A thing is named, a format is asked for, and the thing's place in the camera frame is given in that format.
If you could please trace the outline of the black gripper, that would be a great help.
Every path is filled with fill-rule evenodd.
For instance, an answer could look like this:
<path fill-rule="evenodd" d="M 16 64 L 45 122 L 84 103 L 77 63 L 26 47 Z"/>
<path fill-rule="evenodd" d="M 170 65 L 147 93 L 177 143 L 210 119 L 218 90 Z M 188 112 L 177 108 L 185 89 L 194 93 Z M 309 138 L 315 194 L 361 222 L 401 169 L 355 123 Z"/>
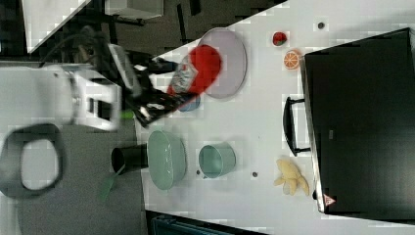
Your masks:
<path fill-rule="evenodd" d="M 143 127 L 174 113 L 194 101 L 196 93 L 155 94 L 155 88 L 149 76 L 133 65 L 134 53 L 110 43 L 107 48 L 108 78 L 119 87 L 120 105 L 133 107 L 133 113 Z M 149 73 L 163 74 L 174 72 L 178 64 L 163 58 L 154 58 L 142 63 Z"/>

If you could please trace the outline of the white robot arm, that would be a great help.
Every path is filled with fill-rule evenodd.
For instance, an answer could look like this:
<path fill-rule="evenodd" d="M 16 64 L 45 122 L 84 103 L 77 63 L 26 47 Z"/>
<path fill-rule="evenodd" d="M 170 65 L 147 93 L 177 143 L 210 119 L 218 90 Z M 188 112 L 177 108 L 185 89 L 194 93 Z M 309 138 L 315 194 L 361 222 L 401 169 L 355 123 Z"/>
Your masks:
<path fill-rule="evenodd" d="M 120 80 L 91 65 L 55 64 L 43 68 L 1 69 L 1 193 L 12 199 L 39 197 L 62 179 L 67 161 L 62 127 L 77 124 L 105 131 L 118 129 L 122 105 L 146 126 L 181 108 L 194 93 L 167 94 L 134 69 L 127 52 L 107 44 Z M 53 181 L 31 188 L 23 180 L 23 158 L 52 153 Z"/>

